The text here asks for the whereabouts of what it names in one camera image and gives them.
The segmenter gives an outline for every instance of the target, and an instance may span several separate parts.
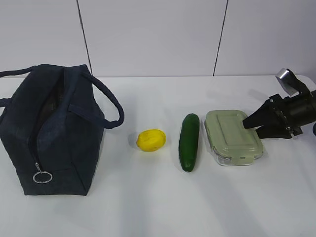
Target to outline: white wall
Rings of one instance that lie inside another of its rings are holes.
[[[229,1],[215,75],[275,75],[283,67],[316,79],[316,1]]]
[[[79,0],[96,76],[213,75],[227,0]],[[75,0],[2,0],[0,71],[88,64]],[[316,0],[230,0],[215,75],[316,79]]]
[[[94,75],[213,74],[226,0],[80,0]]]
[[[0,71],[88,62],[76,1],[1,0]]]

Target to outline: lunch bag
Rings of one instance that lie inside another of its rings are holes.
[[[1,72],[26,74],[0,116],[0,139],[25,195],[87,195],[98,162],[104,128],[124,121],[124,111],[110,90],[86,65],[38,65]],[[95,85],[118,110],[108,121],[96,103]]]

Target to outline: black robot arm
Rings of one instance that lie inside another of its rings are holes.
[[[316,90],[310,92],[289,69],[282,69],[277,80],[292,97],[271,96],[252,115],[243,121],[245,128],[257,128],[259,138],[290,139],[303,133],[301,126],[316,121]],[[316,135],[316,124],[313,132]]]

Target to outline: glass food container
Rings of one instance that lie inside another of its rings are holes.
[[[214,110],[206,115],[209,143],[220,165],[250,165],[263,154],[262,142],[255,129],[245,129],[247,117],[239,110]]]

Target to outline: lemon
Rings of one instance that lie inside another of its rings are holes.
[[[145,152],[154,152],[166,143],[166,135],[158,129],[143,131],[138,135],[137,146]]]

